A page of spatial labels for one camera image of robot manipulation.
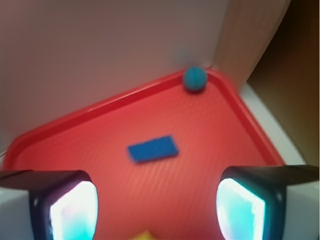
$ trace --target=white wall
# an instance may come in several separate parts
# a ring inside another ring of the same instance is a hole
[[[192,64],[210,67],[228,0],[0,2],[0,152],[14,138]]]

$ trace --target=red tray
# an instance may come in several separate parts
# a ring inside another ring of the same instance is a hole
[[[192,94],[183,71],[18,137],[5,170],[87,171],[98,189],[96,239],[222,239],[216,190],[230,165],[282,165],[237,92],[219,73]],[[172,135],[176,157],[135,164],[127,146]]]

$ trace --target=tray rim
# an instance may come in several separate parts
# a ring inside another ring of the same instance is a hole
[[[258,121],[252,115],[245,105],[238,92],[232,86],[228,78],[222,73],[205,68],[211,84],[214,84],[227,103],[230,105],[242,126],[251,137],[253,143],[264,156],[265,163],[268,165],[284,165],[280,154],[267,137]],[[91,104],[82,109],[76,110],[58,119],[52,120],[46,124],[38,126],[22,135],[18,136],[9,146],[3,161],[3,170],[13,170],[14,161],[26,148],[43,139],[49,138],[57,133],[88,122],[101,115],[142,100],[146,97],[163,92],[170,88],[182,85],[182,76],[185,69],[158,78],[128,91],[116,94],[112,97]]]

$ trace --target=white surface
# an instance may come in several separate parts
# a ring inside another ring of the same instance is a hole
[[[2,165],[4,163],[6,152],[0,153],[0,171],[2,170]]]
[[[306,164],[286,132],[248,83],[242,86],[239,94],[284,162],[287,165]]]
[[[27,190],[0,187],[0,239],[34,239]]]
[[[228,2],[0,1],[0,152],[90,104],[210,67]]]
[[[319,181],[286,188],[284,240],[316,240],[319,236]]]

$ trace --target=yellow object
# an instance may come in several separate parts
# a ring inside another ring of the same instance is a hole
[[[133,240],[156,240],[154,236],[150,234],[149,231],[144,231],[143,233],[140,233],[139,235],[132,238]]]

